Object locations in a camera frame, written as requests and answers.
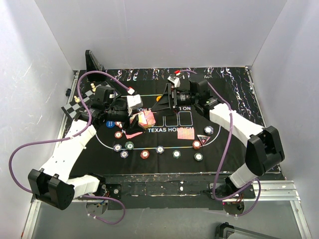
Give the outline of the dealt cards pile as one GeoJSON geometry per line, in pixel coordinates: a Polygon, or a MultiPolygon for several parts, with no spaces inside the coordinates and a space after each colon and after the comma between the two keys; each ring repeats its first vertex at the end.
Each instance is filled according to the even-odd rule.
{"type": "Polygon", "coordinates": [[[133,134],[125,134],[125,136],[127,139],[131,139],[131,138],[134,138],[134,137],[141,135],[141,134],[143,134],[143,132],[137,132],[137,133],[133,133],[133,134]]]}
{"type": "Polygon", "coordinates": [[[179,127],[177,129],[177,138],[185,140],[195,139],[195,130],[193,127],[179,127]]]}

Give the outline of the red playing card deck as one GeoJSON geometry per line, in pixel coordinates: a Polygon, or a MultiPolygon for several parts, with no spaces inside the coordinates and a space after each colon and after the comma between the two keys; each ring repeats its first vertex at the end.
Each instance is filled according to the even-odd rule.
{"type": "Polygon", "coordinates": [[[143,128],[150,128],[156,124],[156,120],[152,111],[143,111],[138,114],[139,124],[143,128]]]}

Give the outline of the blue small blind button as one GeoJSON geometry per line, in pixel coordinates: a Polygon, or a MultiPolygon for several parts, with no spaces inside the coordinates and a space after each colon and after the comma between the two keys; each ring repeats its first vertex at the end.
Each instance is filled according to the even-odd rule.
{"type": "Polygon", "coordinates": [[[115,126],[115,122],[114,121],[107,121],[106,122],[106,127],[107,128],[113,128],[115,126]]]}

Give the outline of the red poker chip stack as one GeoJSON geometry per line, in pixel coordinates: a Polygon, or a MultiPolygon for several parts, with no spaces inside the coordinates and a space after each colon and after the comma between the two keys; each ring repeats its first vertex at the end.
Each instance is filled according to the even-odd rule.
{"type": "Polygon", "coordinates": [[[140,156],[142,159],[147,159],[149,156],[150,156],[150,153],[148,150],[143,150],[141,153],[140,153],[140,156]]]}

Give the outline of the green poker chip stack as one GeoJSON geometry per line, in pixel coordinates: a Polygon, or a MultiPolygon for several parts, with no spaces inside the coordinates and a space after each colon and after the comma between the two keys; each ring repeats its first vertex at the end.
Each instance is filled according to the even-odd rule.
{"type": "Polygon", "coordinates": [[[181,152],[179,150],[174,150],[172,156],[173,158],[180,158],[181,152]]]}

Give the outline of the triangular dealer button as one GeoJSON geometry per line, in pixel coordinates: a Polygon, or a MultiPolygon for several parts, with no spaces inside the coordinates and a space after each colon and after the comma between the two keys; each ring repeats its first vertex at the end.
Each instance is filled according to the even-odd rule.
{"type": "Polygon", "coordinates": [[[207,136],[207,135],[198,134],[197,138],[201,145],[205,145],[210,140],[210,136],[207,136]]]}

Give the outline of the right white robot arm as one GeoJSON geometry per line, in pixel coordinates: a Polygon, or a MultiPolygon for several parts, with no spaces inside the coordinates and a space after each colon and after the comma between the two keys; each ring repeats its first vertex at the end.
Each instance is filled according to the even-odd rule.
{"type": "Polygon", "coordinates": [[[181,106],[194,106],[197,113],[229,131],[226,145],[234,136],[246,147],[245,162],[228,176],[225,184],[214,187],[214,191],[224,190],[231,198],[239,197],[244,187],[285,159],[279,131],[273,127],[255,124],[232,110],[230,104],[207,80],[190,80],[189,90],[181,92],[178,86],[169,82],[158,102],[151,110],[172,115],[181,106]]]}

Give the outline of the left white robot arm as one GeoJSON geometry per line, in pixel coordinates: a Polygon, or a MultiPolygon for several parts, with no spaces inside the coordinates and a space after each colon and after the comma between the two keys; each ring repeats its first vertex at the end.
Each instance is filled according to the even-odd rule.
{"type": "Polygon", "coordinates": [[[34,197],[60,210],[65,210],[73,199],[90,194],[95,199],[105,196],[105,179],[89,173],[71,179],[70,173],[86,145],[107,121],[118,121],[128,133],[143,132],[139,118],[133,111],[143,106],[141,96],[133,88],[122,97],[116,89],[98,86],[96,92],[82,98],[75,111],[71,127],[52,156],[39,170],[31,170],[28,181],[34,197]]]}

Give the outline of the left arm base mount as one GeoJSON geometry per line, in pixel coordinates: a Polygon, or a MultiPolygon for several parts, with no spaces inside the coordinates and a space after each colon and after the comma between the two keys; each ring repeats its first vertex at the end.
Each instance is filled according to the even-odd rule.
{"type": "Polygon", "coordinates": [[[102,183],[96,192],[85,193],[78,199],[86,202],[87,214],[95,219],[110,210],[120,210],[123,214],[122,189],[121,184],[102,183]]]}

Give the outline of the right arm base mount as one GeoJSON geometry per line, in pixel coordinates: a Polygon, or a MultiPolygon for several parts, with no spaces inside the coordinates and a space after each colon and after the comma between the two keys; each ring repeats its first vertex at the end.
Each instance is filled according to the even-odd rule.
{"type": "Polygon", "coordinates": [[[242,214],[245,211],[245,199],[255,199],[257,194],[254,191],[253,186],[249,186],[240,193],[235,194],[230,197],[230,195],[235,191],[228,188],[225,184],[217,183],[215,188],[215,196],[217,198],[227,198],[223,201],[218,201],[217,203],[223,207],[223,210],[229,214],[242,214]]]}

